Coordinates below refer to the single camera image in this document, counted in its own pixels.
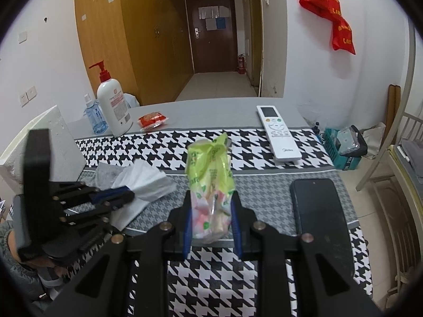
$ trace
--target red fire extinguisher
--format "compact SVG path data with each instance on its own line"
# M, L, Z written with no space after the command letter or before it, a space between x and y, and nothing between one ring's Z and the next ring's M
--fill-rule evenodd
M238 56L238 73L241 75L245 74L245 56L244 55Z

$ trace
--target blue paper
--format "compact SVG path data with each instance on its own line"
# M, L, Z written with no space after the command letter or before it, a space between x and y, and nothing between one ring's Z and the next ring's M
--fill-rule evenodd
M226 28L226 20L225 18L216 18L216 26L218 30Z

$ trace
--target transparent bottle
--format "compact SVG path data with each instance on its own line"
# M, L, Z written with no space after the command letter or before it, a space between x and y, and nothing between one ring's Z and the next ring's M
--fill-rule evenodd
M98 135L105 132L108 126L104 120L103 113L100 110L98 102L92 101L90 95L85 94L85 103L87 104L85 114L91 123L94 133Z

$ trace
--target table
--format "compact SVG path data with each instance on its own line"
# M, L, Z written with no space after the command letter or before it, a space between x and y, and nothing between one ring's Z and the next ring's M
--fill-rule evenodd
M257 105L274 105L290 128L303 158L297 163L277 165L256 112ZM259 219L280 232L295 234L295 220L289 193L297 178L330 178L335 183L346 216L355 260L355 280L372 293L369 253L346 188L323 146L288 100L278 98L228 98L170 102L130 110L132 118L154 111L169 122L148 134L134 124L128 133L115 138L110 133L96 136L87 119L68 125L87 159L89 175L100 162L127 166L136 158L164 170L176 181L173 194L151 203L130 225L142 232L165 219L170 209L180 206L187 189L183 174L186 146L200 138L213 139L227 132L232 140L232 170L242 203L253 208ZM232 250L231 235L213 246L195 244L183 263L169 264L170 310L184 314L229 313L253 316L257 294L257 264L239 261ZM292 314L296 315L295 279L289 262Z

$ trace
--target black smartphone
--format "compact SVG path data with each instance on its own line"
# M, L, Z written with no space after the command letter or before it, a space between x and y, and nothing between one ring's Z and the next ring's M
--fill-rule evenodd
M304 179L291 183L298 234L309 232L325 243L348 274L354 275L350 233L341 202L330 179Z

